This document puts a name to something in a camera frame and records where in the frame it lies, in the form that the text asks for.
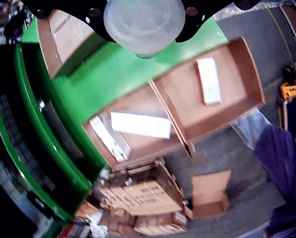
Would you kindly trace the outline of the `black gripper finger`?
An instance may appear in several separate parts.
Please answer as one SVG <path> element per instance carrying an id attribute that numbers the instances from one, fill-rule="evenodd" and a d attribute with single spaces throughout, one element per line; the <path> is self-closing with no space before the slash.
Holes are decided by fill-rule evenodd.
<path id="1" fill-rule="evenodd" d="M 200 27 L 231 3 L 238 9 L 249 10 L 259 3 L 259 0 L 182 0 L 185 10 L 185 24 L 181 33 L 176 37 L 176 43 L 191 39 Z"/>
<path id="2" fill-rule="evenodd" d="M 26 7 L 39 19 L 49 17 L 54 10 L 61 10 L 85 22 L 107 41 L 114 40 L 104 26 L 106 0 L 27 0 Z"/>

